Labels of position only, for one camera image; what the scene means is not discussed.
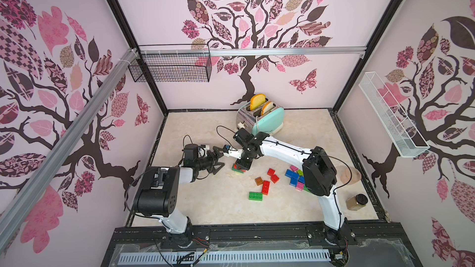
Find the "dark green lego brick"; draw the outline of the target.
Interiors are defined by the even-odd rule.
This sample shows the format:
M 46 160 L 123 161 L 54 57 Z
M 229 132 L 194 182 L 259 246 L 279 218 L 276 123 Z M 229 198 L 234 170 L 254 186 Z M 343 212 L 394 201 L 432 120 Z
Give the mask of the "dark green lego brick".
M 236 169 L 236 168 L 232 168 L 231 170 L 234 171 L 234 172 L 240 173 L 240 174 L 244 174 L 244 173 L 245 173 L 245 171 L 240 170 L 240 169 Z

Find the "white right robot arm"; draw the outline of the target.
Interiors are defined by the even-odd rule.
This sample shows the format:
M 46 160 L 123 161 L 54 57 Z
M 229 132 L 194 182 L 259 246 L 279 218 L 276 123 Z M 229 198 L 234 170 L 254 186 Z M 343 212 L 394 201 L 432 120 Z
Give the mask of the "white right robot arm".
M 241 155 L 236 157 L 238 169 L 249 170 L 252 162 L 263 156 L 279 159 L 301 169 L 304 185 L 317 196 L 324 215 L 324 236 L 330 245 L 344 240 L 341 231 L 346 221 L 338 200 L 337 171 L 325 150 L 321 147 L 302 148 L 284 143 L 265 132 L 256 135 L 246 129 L 238 130 L 233 139 L 242 146 Z

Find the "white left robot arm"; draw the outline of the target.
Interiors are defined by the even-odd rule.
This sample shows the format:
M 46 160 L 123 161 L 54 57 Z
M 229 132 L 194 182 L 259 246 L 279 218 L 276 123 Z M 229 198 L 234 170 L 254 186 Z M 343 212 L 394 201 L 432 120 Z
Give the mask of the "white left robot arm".
M 193 229 L 190 218 L 176 208 L 179 185 L 195 182 L 202 171 L 217 174 L 224 167 L 219 159 L 230 147 L 210 148 L 190 143 L 183 148 L 177 166 L 147 168 L 132 201 L 132 211 L 138 216 L 160 221 L 169 234 L 166 240 L 171 244 L 189 247 L 193 243 Z

